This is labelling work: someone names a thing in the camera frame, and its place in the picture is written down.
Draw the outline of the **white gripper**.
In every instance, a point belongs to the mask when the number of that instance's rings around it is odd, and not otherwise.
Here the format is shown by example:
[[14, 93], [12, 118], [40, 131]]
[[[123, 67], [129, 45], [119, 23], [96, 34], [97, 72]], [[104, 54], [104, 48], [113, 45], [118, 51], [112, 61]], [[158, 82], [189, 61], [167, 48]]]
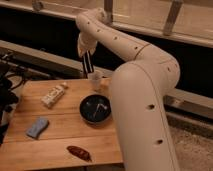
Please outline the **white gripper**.
[[78, 56], [82, 58], [87, 52], [94, 54], [97, 47], [97, 41], [85, 33], [80, 33], [77, 41]]

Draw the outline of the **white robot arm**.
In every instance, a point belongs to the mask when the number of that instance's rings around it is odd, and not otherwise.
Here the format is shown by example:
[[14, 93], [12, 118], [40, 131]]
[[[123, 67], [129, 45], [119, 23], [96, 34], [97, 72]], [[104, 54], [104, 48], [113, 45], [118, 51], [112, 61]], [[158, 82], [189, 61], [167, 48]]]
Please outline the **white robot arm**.
[[102, 44], [124, 60], [112, 74], [109, 92], [125, 170], [180, 171], [163, 104], [179, 81], [179, 64], [164, 50], [107, 22], [102, 8], [76, 16], [78, 53]]

